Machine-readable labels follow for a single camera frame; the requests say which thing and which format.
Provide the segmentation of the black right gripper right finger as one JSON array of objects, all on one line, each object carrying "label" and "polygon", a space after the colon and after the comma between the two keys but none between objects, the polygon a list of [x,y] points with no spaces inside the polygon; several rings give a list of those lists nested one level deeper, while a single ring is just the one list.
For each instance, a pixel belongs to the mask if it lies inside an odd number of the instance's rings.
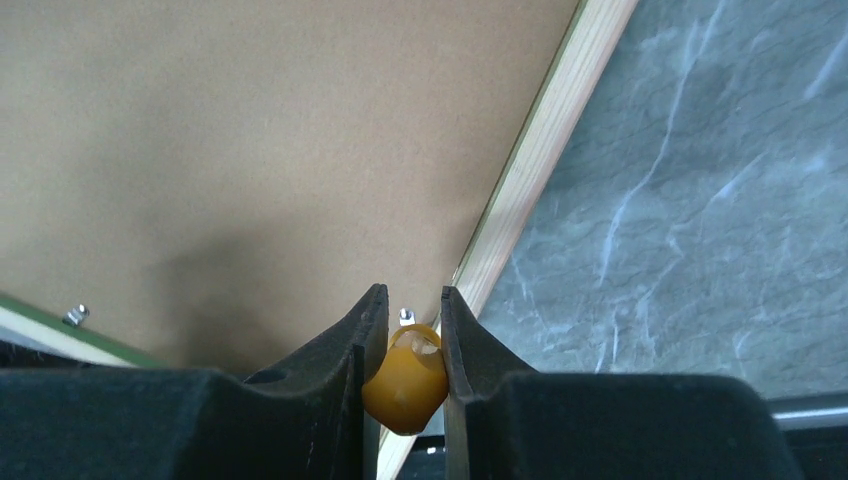
[{"label": "black right gripper right finger", "polygon": [[765,402],[714,375],[542,373],[441,296],[450,479],[799,479]]}]

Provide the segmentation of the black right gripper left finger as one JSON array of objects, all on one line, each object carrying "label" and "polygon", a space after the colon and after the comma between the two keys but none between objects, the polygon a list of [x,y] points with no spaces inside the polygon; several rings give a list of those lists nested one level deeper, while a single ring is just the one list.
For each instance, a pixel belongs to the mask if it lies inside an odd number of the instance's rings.
[{"label": "black right gripper left finger", "polygon": [[387,287],[246,378],[107,366],[1,345],[5,479],[372,479],[362,387],[387,346]]}]

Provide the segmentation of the orange handled screwdriver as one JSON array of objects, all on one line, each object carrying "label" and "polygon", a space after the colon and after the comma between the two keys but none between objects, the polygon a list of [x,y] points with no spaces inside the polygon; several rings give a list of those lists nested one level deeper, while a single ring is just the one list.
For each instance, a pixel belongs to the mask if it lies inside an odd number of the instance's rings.
[{"label": "orange handled screwdriver", "polygon": [[391,337],[380,368],[362,387],[366,412],[404,436],[421,433],[448,392],[441,337],[420,324],[404,326]]}]

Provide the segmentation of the green wooden photo frame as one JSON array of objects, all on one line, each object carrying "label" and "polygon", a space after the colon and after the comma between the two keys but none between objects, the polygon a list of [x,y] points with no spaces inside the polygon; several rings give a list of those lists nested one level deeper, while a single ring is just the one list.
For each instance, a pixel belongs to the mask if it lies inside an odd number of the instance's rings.
[{"label": "green wooden photo frame", "polygon": [[490,285],[633,1],[5,1],[1,329],[246,378]]}]

